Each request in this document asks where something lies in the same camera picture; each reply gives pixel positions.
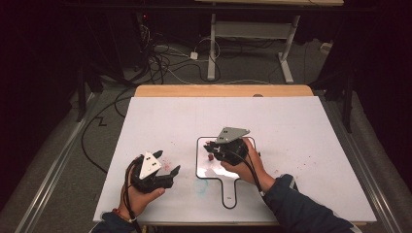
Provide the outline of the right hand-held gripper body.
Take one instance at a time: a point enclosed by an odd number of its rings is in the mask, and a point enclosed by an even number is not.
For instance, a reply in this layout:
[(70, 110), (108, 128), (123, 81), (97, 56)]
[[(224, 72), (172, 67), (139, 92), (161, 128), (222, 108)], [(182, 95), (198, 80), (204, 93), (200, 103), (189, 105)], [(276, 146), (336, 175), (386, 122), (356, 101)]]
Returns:
[(224, 127), (215, 141), (220, 146), (222, 159), (230, 165), (237, 165), (243, 162), (248, 154), (248, 147), (243, 141), (243, 137), (250, 133), (249, 129)]

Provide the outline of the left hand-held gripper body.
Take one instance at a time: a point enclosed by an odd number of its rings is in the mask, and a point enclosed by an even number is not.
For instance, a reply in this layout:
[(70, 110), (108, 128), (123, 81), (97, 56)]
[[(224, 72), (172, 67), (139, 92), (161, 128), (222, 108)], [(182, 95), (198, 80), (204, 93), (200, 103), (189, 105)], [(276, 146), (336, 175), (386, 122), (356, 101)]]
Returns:
[(134, 162), (131, 175), (131, 184), (140, 192), (150, 193), (158, 188), (171, 188), (173, 179), (168, 175), (158, 176), (157, 172), (161, 168), (161, 163), (151, 152), (146, 151), (144, 155), (138, 157)]

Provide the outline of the small whiteboard with handle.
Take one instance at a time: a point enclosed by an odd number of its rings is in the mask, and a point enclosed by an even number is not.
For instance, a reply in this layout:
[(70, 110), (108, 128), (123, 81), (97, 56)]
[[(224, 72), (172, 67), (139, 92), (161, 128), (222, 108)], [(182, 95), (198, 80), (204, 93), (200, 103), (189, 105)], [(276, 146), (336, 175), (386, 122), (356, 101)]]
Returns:
[(237, 174), (226, 171), (219, 160), (209, 160), (208, 152), (204, 146), (215, 140), (215, 137), (199, 137), (197, 139), (195, 175), (208, 183), (212, 200), (230, 210), (237, 205), (236, 183), (240, 178)]

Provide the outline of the person's right hand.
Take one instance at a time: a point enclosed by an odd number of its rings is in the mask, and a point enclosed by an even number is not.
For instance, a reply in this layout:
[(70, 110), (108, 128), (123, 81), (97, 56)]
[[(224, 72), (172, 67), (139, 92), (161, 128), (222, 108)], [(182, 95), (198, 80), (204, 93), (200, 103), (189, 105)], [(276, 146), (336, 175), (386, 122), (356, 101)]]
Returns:
[(236, 173), (239, 178), (247, 183), (255, 184), (260, 191), (266, 193), (270, 187), (276, 182), (265, 170), (260, 156), (248, 138), (243, 139), (248, 147), (249, 154), (246, 161), (232, 166), (229, 163), (222, 161), (221, 165), (226, 171)]

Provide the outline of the person's left hand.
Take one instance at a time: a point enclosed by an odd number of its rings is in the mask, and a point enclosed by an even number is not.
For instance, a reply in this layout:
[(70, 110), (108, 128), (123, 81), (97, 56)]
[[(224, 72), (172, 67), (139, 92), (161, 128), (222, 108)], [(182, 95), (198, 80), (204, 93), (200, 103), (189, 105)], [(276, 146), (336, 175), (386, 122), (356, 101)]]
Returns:
[(130, 219), (142, 214), (151, 202), (165, 193), (164, 188), (158, 188), (151, 193), (141, 193), (130, 184), (130, 174), (132, 170), (133, 166), (126, 168), (127, 178), (124, 180), (120, 192), (120, 204), (117, 207), (123, 216), (129, 217)]

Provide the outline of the black stand leg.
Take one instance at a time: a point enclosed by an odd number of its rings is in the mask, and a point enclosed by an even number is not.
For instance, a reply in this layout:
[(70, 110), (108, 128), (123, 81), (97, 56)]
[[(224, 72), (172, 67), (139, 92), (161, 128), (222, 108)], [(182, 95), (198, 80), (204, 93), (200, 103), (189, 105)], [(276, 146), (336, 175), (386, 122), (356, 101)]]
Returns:
[(354, 76), (337, 76), (331, 79), (326, 89), (325, 98), (327, 101), (335, 101), (341, 99), (343, 101), (342, 107), (342, 123), (348, 133), (351, 129), (351, 111), (352, 111), (352, 97), (354, 87)]
[(86, 85), (93, 93), (101, 93), (103, 85), (97, 67), (90, 65), (81, 65), (77, 71), (77, 93), (78, 93), (78, 116), (77, 122), (80, 122), (86, 113)]

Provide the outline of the white-legged desk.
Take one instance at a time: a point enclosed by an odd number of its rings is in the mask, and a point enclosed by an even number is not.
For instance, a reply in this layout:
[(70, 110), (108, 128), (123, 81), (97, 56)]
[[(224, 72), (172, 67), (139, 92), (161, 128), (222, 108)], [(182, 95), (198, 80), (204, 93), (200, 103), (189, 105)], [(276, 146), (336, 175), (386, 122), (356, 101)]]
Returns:
[[(239, 7), (241, 4), (251, 5), (252, 7), (294, 7), (298, 10), (304, 8), (320, 7), (327, 8), (341, 7), (343, 0), (196, 0), (206, 3), (207, 7)], [(288, 55), (292, 46), (295, 32), (297, 30), (300, 14), (294, 14), (288, 22), (257, 22), (255, 19), (246, 19), (243, 14), (242, 20), (217, 19), (217, 14), (211, 14), (210, 22), (210, 41), (208, 55), (207, 80), (215, 81), (218, 74), (217, 58), (221, 52), (218, 38), (234, 39), (269, 39), (285, 40), (285, 48), (277, 53), (283, 78), (286, 83), (293, 83), (292, 73), (288, 64)]]

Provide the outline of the metal floor rail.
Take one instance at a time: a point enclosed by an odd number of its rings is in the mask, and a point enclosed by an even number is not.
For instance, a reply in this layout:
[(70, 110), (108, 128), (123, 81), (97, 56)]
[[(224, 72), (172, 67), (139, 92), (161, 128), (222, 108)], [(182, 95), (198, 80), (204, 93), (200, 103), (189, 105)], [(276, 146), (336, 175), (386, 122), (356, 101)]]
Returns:
[(52, 196), (89, 117), (89, 112), (86, 112), (78, 118), (80, 102), (76, 105), (41, 146), (17, 186), (14, 205), (21, 210), (22, 217), (13, 233), (32, 233)]
[(341, 143), (360, 181), (360, 185), (372, 208), (372, 212), (377, 217), (377, 222), (383, 226), (385, 233), (401, 233), (402, 229), (395, 217), (393, 208), (390, 206), (389, 200), (382, 188), (373, 177), (372, 171), (369, 169), (353, 133), (349, 133), (343, 124), (338, 106), (326, 100), (323, 100), (322, 103), (326, 110), (327, 117), (331, 121), (332, 128), (337, 134), (338, 141)]

